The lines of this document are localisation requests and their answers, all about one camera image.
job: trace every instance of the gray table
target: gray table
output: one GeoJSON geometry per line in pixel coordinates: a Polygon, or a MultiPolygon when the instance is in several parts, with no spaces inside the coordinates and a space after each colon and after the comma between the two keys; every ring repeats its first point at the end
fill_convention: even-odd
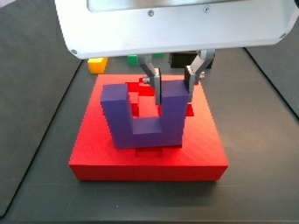
{"type": "MultiPolygon", "coordinates": [[[[140,70],[117,58],[107,72],[140,70]]],[[[84,63],[3,221],[299,221],[298,120],[243,49],[216,52],[203,82],[229,161],[217,182],[75,179],[67,163],[95,79],[84,63]]]]}
{"type": "Polygon", "coordinates": [[[80,66],[68,52],[53,1],[0,9],[0,217],[23,182],[80,66]]]}
{"type": "Polygon", "coordinates": [[[276,45],[248,47],[247,51],[299,118],[299,19],[276,45]]]}

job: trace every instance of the red platform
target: red platform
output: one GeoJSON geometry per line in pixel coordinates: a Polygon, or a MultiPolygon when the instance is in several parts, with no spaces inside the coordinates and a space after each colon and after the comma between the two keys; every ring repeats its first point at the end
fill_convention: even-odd
{"type": "MultiPolygon", "coordinates": [[[[201,85],[193,89],[191,104],[193,116],[185,117],[181,147],[115,149],[99,103],[101,88],[105,84],[137,82],[140,77],[141,75],[128,74],[101,74],[97,77],[69,159],[69,167],[77,179],[143,181],[220,179],[228,168],[228,160],[201,85]]],[[[183,77],[164,75],[163,79],[181,80],[183,77]]]]}

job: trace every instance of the yellow block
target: yellow block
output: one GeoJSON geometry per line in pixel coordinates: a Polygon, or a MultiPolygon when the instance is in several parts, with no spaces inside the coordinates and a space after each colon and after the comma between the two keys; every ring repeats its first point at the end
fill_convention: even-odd
{"type": "Polygon", "coordinates": [[[96,58],[88,60],[88,70],[92,74],[103,74],[105,72],[108,58],[96,58]]]}

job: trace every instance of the purple u-shaped block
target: purple u-shaped block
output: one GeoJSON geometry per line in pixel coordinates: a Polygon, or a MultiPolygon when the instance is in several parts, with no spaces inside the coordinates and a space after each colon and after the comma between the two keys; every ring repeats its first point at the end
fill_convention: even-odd
{"type": "Polygon", "coordinates": [[[161,82],[161,115],[133,118],[127,84],[105,85],[100,97],[117,149],[180,145],[188,91],[183,80],[161,82]]]}

